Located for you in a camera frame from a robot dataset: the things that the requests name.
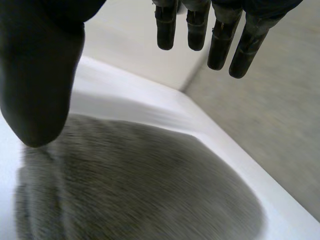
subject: black finger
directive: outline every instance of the black finger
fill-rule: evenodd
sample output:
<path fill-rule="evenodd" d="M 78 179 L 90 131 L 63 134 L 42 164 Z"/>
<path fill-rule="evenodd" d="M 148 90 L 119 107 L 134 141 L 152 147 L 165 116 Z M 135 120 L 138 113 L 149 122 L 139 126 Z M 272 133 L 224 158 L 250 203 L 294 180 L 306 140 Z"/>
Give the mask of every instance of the black finger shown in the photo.
<path fill-rule="evenodd" d="M 213 70 L 220 70 L 226 62 L 243 10 L 240 4 L 212 3 L 212 6 L 216 20 L 207 65 Z"/>
<path fill-rule="evenodd" d="M 247 73 L 269 29 L 281 19 L 261 19 L 248 13 L 245 18 L 246 23 L 241 39 L 229 68 L 230 76 L 236 79 L 242 78 Z"/>
<path fill-rule="evenodd" d="M 205 44 L 211 3 L 209 0 L 181 1 L 188 9 L 186 17 L 188 26 L 188 45 L 192 50 L 200 51 Z"/>
<path fill-rule="evenodd" d="M 48 7 L 54 2 L 0 1 L 1 112 L 31 147 L 60 134 L 84 45 L 82 21 L 104 1 L 65 1 L 61 11 Z"/>
<path fill-rule="evenodd" d="M 154 0 L 157 45 L 162 50 L 174 46 L 178 0 Z"/>

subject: gray floor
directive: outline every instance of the gray floor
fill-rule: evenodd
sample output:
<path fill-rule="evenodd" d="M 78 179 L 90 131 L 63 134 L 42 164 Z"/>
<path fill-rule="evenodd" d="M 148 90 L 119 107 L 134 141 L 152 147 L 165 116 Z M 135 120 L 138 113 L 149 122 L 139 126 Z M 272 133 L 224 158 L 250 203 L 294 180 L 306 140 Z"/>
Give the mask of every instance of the gray floor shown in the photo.
<path fill-rule="evenodd" d="M 247 75 L 206 63 L 186 93 L 320 221 L 320 1 L 271 29 Z"/>

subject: black glove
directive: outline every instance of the black glove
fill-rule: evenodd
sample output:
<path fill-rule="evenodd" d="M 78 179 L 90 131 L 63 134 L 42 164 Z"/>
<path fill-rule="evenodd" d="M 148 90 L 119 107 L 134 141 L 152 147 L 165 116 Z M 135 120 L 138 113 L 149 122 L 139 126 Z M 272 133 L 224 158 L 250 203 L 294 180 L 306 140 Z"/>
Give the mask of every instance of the black glove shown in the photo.
<path fill-rule="evenodd" d="M 0 0 L 0 107 L 15 134 L 39 147 L 69 111 L 84 22 L 106 0 Z"/>

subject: gray plush toy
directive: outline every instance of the gray plush toy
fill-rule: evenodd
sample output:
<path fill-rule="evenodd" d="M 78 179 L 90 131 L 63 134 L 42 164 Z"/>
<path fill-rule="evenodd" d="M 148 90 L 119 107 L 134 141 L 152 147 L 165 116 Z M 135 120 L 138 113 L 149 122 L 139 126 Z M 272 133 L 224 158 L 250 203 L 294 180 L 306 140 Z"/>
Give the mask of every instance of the gray plush toy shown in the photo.
<path fill-rule="evenodd" d="M 26 147 L 16 191 L 20 240 L 255 240 L 263 210 L 193 136 L 71 115 Z"/>

